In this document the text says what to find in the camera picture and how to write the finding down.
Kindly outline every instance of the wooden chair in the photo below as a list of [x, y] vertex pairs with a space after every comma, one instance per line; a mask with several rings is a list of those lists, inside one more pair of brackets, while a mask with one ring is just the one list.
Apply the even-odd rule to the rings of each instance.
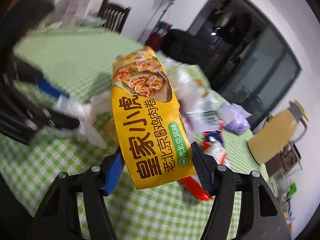
[[98, 17], [107, 20], [103, 25], [108, 30], [121, 33], [125, 20], [131, 10], [131, 7], [122, 8], [109, 0], [103, 0]]

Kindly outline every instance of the glass sliding door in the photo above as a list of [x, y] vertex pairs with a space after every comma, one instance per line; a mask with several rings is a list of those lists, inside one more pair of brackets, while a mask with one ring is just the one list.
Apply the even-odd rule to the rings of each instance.
[[248, 121], [254, 129], [283, 97], [299, 71], [281, 36], [268, 27], [221, 94], [252, 114]]

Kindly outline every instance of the packaging label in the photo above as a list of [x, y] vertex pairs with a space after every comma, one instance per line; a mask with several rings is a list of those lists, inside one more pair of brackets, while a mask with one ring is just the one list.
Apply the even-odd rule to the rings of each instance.
[[135, 187], [156, 187], [195, 174], [179, 103], [161, 63], [150, 48], [132, 55], [113, 64], [112, 110]]

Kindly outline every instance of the white wall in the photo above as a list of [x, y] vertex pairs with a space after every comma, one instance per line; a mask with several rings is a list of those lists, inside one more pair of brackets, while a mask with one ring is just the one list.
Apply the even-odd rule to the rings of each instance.
[[[168, 21], [174, 28], [187, 30], [207, 0], [181, 0], [175, 4]], [[298, 192], [292, 202], [292, 236], [296, 237], [307, 224], [320, 202], [320, 154], [318, 153], [317, 128], [320, 103], [320, 24], [305, 0], [250, 0], [276, 26], [285, 38], [301, 65], [302, 72], [297, 81], [280, 102], [277, 112], [288, 106], [289, 100], [298, 100], [310, 117], [306, 136], [297, 143], [302, 155], [304, 170], [294, 175]]]

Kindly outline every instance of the table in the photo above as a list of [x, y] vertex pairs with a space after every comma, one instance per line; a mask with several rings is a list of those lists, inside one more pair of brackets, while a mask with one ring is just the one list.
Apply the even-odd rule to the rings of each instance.
[[[82, 100], [110, 88], [111, 62], [140, 47], [123, 36], [100, 29], [42, 30], [29, 33], [15, 52], [34, 66], [57, 87]], [[53, 104], [34, 86], [19, 85], [35, 102]], [[107, 149], [101, 150], [73, 139], [59, 138], [47, 130], [40, 132], [32, 146], [25, 146], [0, 135], [0, 172], [17, 199], [32, 216], [54, 178], [61, 171], [73, 175], [100, 164], [117, 146], [102, 127], [109, 114], [97, 118], [95, 128], [102, 134]], [[267, 180], [265, 166], [255, 163], [246, 141], [251, 131], [238, 136], [223, 131], [225, 148], [233, 171], [259, 171]], [[212, 207], [212, 201], [199, 202], [178, 182], [136, 190], [124, 168], [115, 192], [105, 198], [113, 227], [119, 239], [200, 239]], [[228, 239], [235, 237], [241, 204], [236, 193]], [[83, 196], [78, 195], [83, 236], [90, 238], [85, 219]]]

